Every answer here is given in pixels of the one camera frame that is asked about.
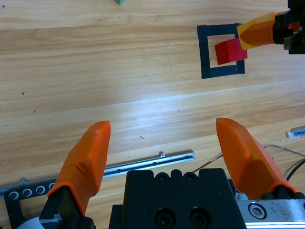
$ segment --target metal strip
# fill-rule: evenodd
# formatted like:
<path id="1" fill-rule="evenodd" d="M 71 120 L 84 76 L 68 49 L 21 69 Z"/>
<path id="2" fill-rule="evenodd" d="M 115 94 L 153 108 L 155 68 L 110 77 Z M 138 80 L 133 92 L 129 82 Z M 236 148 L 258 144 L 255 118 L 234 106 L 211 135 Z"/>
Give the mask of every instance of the metal strip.
<path id="1" fill-rule="evenodd" d="M 305 126 L 297 127 L 297 128 L 292 128 L 291 132 L 287 132 L 287 136 L 290 139 L 298 139 L 302 136 L 305 135 Z"/>
<path id="2" fill-rule="evenodd" d="M 165 153 L 161 153 L 159 157 L 155 157 L 151 159 L 135 161 L 135 162 L 125 163 L 115 166 L 108 166 L 105 168 L 103 178 L 126 174 L 130 170 L 151 169 L 151 168 L 181 163 L 185 161 L 191 161 L 194 159 L 195 159 L 194 151 L 192 150 L 183 151 L 178 155 L 172 155 L 172 156 L 166 156 Z M 28 185 L 35 185 L 38 183 L 51 182 L 56 180 L 56 178 L 57 177 L 51 177 L 51 178 L 40 179 L 35 181 L 25 181 L 24 179 L 22 179 L 18 184 L 0 187 L 0 198 L 3 198 L 4 194 L 10 189 L 14 189 L 22 186 L 28 186 Z"/>
<path id="3" fill-rule="evenodd" d="M 238 200 L 248 229 L 305 228 L 305 199 Z"/>

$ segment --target green object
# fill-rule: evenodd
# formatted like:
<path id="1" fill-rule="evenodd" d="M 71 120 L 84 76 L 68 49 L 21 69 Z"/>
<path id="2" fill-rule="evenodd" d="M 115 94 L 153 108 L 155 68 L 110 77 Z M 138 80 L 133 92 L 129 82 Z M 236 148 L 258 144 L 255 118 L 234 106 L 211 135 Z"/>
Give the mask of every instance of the green object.
<path id="1" fill-rule="evenodd" d="M 121 5 L 123 2 L 125 2 L 125 0 L 115 0 L 116 3 L 118 3 L 119 5 Z"/>

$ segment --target silver bolt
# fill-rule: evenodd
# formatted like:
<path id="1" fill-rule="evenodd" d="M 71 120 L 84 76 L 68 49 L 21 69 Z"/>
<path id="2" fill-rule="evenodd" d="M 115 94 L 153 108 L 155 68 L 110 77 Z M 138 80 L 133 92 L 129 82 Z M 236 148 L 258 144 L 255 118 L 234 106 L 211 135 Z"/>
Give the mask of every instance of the silver bolt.
<path id="1" fill-rule="evenodd" d="M 257 219 L 264 219 L 266 217 L 266 210 L 263 206 L 258 204 L 250 204 L 249 205 L 250 214 Z"/>
<path id="2" fill-rule="evenodd" d="M 22 194 L 25 196 L 25 197 L 29 197 L 32 195 L 32 190 L 30 190 L 29 188 L 25 189 Z"/>

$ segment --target metal rail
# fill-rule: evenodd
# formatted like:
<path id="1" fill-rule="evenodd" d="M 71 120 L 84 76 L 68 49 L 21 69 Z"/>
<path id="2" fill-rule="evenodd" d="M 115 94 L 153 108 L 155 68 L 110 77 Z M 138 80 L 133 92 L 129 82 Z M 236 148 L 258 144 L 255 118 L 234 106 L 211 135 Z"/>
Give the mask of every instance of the metal rail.
<path id="1" fill-rule="evenodd" d="M 161 152 L 159 157 L 154 157 L 154 158 L 150 158 L 150 159 L 146 159 L 146 160 L 140 160 L 140 161 L 125 163 L 125 164 L 119 164 L 119 165 L 115 165 L 115 166 L 108 166 L 105 168 L 103 178 L 126 174 L 128 171 L 131 171 L 131 170 L 151 169 L 151 168 L 191 161 L 194 159 L 195 159 L 194 151 L 192 151 L 192 150 L 183 151 L 178 155 L 169 155 L 169 156 L 166 156 L 165 153 Z M 34 180 L 34 181 L 26 181 L 26 180 L 22 179 L 22 180 L 20 180 L 20 182 L 18 184 L 0 187 L 0 198 L 3 198 L 4 194 L 8 190 L 22 187 L 22 186 L 29 186 L 29 185 L 39 184 L 39 183 L 50 182 L 50 187 L 52 187 L 53 182 L 55 182 L 56 178 L 57 177 L 50 177 L 50 178 Z"/>

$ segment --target screw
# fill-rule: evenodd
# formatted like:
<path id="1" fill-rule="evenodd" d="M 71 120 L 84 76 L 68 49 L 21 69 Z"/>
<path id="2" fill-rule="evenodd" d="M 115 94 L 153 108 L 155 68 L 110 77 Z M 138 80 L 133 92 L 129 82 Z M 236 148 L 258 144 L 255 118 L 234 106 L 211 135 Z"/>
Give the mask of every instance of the screw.
<path id="1" fill-rule="evenodd" d="M 159 176 L 159 180 L 162 180 L 162 181 L 166 180 L 166 176 L 160 175 L 160 176 Z"/>
<path id="2" fill-rule="evenodd" d="M 42 193 L 44 193 L 45 190 L 46 190 L 46 189 L 44 188 L 44 186 L 38 186 L 38 187 L 36 188 L 37 194 L 42 194 Z"/>
<path id="3" fill-rule="evenodd" d="M 49 190 L 51 190 L 53 188 L 53 186 L 54 186 L 54 183 L 50 183 L 49 184 Z"/>
<path id="4" fill-rule="evenodd" d="M 187 172 L 184 174 L 183 178 L 187 179 L 187 180 L 195 180 L 195 179 L 197 179 L 197 175 L 192 172 Z"/>
<path id="5" fill-rule="evenodd" d="M 30 195 L 32 195 L 32 191 L 30 189 L 25 189 L 22 194 L 25 196 L 25 197 L 29 197 Z"/>
<path id="6" fill-rule="evenodd" d="M 160 181 L 165 181 L 167 179 L 169 179 L 170 177 L 166 174 L 166 173 L 158 173 L 156 175 L 156 179 L 160 180 Z"/>
<path id="7" fill-rule="evenodd" d="M 249 205 L 249 212 L 250 214 L 257 218 L 257 219 L 264 219 L 266 218 L 266 210 L 263 206 L 258 204 L 250 204 Z"/>
<path id="8" fill-rule="evenodd" d="M 19 194 L 18 194 L 18 192 L 11 192 L 11 193 L 9 194 L 9 197 L 10 197 L 11 199 L 17 199 L 17 198 L 19 197 Z"/>

